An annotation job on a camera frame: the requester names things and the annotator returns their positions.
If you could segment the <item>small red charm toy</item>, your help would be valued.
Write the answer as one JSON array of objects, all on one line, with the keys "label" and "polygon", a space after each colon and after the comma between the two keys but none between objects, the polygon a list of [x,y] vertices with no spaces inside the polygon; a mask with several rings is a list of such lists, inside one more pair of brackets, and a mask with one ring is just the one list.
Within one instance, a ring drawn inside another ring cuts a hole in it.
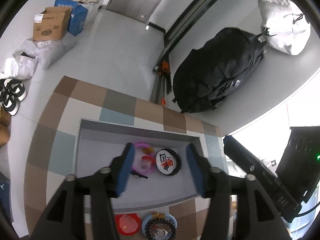
[{"label": "small red charm toy", "polygon": [[149,172],[154,164],[155,160],[148,156],[148,155],[145,155],[145,156],[142,156],[141,158],[141,163],[140,163],[140,169],[143,171],[143,172]]}]

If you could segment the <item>red round badge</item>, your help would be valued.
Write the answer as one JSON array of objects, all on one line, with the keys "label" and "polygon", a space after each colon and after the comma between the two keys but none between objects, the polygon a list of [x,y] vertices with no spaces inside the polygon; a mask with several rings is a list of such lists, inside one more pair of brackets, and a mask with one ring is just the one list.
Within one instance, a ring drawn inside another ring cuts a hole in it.
[{"label": "red round badge", "polygon": [[141,229],[142,220],[136,213],[118,214],[115,221],[119,234],[123,236],[133,236]]}]

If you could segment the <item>grey cardboard box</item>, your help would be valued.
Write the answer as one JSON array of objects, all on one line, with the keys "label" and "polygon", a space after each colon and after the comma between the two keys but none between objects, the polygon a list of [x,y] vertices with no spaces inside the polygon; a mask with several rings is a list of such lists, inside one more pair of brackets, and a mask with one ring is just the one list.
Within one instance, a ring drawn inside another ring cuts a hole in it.
[{"label": "grey cardboard box", "polygon": [[[206,157],[212,166],[228,171],[223,143],[219,137],[82,120],[76,154],[76,175],[80,178],[90,176],[101,168],[110,166],[112,160],[122,154],[127,143],[135,145],[132,167],[134,174],[129,176],[121,196],[112,200],[116,213],[155,210],[196,197],[198,194],[186,156],[190,143],[194,144],[199,155]],[[145,155],[142,149],[146,145],[154,150],[150,155],[152,158],[156,158],[157,153],[165,148],[175,151],[182,161],[178,173],[173,176],[164,175],[155,164],[149,172],[143,172],[140,163]]]}]

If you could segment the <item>checkered table cloth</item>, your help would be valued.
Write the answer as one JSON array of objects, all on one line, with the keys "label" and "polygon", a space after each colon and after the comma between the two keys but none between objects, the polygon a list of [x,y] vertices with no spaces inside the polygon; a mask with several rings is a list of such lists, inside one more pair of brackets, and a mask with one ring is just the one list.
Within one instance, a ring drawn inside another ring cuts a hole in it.
[{"label": "checkered table cloth", "polygon": [[30,143],[24,180],[27,228],[41,213],[65,176],[75,170],[81,119],[197,135],[211,164],[227,169],[217,127],[105,87],[64,76],[52,92]]}]

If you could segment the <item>black coat rack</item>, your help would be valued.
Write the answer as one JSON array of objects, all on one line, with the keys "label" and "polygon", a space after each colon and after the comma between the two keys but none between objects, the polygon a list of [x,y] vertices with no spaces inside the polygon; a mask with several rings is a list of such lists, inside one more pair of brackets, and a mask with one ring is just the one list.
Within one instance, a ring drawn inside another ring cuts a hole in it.
[{"label": "black coat rack", "polygon": [[218,0],[160,0],[152,11],[148,27],[163,34],[163,49],[153,67],[155,80],[150,102],[165,105],[172,91],[169,55],[187,32]]}]

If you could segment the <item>black backpack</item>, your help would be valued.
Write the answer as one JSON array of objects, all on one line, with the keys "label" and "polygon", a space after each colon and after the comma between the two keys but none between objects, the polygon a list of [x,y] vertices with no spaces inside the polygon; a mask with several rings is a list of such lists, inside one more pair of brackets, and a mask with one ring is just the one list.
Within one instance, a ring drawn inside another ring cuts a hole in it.
[{"label": "black backpack", "polygon": [[224,28],[192,49],[173,78],[173,102],[181,113],[215,110],[250,76],[264,57],[266,41],[238,28]]}]

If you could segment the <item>dark blue shoe box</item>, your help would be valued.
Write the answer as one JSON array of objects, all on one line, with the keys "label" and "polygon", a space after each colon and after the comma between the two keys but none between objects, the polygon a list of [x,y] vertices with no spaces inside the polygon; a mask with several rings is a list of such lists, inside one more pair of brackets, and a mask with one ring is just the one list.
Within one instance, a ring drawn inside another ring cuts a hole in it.
[{"label": "dark blue shoe box", "polygon": [[8,179],[2,172],[0,173],[0,199],[1,212],[6,220],[12,223],[11,199],[10,199],[10,179]]}]

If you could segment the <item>brown shoe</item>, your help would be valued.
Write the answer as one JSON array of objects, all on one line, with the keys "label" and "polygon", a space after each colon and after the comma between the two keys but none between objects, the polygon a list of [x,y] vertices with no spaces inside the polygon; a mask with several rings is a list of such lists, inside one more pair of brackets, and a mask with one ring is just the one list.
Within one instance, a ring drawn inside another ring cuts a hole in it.
[{"label": "brown shoe", "polygon": [[3,124],[0,124],[0,147],[3,147],[6,145],[10,140],[10,131],[9,129],[4,126]]},{"label": "brown shoe", "polygon": [[0,109],[0,123],[5,127],[11,123],[11,115],[3,107]]}]

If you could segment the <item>black white sandal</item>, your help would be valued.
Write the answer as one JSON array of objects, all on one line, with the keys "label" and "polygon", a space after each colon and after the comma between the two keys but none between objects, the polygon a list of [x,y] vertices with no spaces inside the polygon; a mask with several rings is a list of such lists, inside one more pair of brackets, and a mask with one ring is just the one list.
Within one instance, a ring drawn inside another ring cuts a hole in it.
[{"label": "black white sandal", "polygon": [[20,103],[18,100],[9,92],[1,92],[1,106],[11,116],[15,116],[19,110]]},{"label": "black white sandal", "polygon": [[4,87],[13,94],[19,101],[23,101],[27,96],[27,90],[21,80],[8,78],[4,81]]}]

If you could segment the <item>white plastic bag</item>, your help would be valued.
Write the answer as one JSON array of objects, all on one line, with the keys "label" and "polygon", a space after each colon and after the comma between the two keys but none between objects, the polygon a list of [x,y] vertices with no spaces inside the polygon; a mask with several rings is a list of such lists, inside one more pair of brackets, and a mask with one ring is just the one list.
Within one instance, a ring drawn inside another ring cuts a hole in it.
[{"label": "white plastic bag", "polygon": [[13,56],[5,60],[1,70],[1,79],[16,78],[27,80],[33,76],[38,63],[37,57]]},{"label": "white plastic bag", "polygon": [[68,53],[77,43],[75,36],[67,32],[61,40],[33,41],[25,40],[21,49],[30,57],[38,58],[42,69],[49,68],[54,62]]}]

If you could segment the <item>brown cardboard box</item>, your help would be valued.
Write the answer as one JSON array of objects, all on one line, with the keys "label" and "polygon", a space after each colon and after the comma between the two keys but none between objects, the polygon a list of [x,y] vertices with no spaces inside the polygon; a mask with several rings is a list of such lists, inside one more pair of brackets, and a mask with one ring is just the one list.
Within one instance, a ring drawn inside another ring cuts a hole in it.
[{"label": "brown cardboard box", "polygon": [[57,41],[67,32],[71,7],[47,7],[34,16],[33,40]]}]

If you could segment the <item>blue cardboard box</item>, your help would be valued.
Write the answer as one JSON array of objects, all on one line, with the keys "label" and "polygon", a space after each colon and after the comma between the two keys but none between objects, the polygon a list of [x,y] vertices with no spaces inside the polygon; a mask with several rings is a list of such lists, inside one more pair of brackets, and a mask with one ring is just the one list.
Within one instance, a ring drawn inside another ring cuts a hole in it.
[{"label": "blue cardboard box", "polygon": [[79,35],[87,17],[88,9],[83,7],[79,2],[73,0],[56,0],[55,7],[71,7],[71,17],[67,31],[73,36]]}]

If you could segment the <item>white hanging bag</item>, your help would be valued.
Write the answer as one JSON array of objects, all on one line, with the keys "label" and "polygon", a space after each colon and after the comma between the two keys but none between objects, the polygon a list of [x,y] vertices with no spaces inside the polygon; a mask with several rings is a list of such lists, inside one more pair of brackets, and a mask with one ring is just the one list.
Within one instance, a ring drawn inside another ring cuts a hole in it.
[{"label": "white hanging bag", "polygon": [[282,53],[296,56],[305,48],[311,24],[291,0],[258,0],[261,33],[267,44]]}]

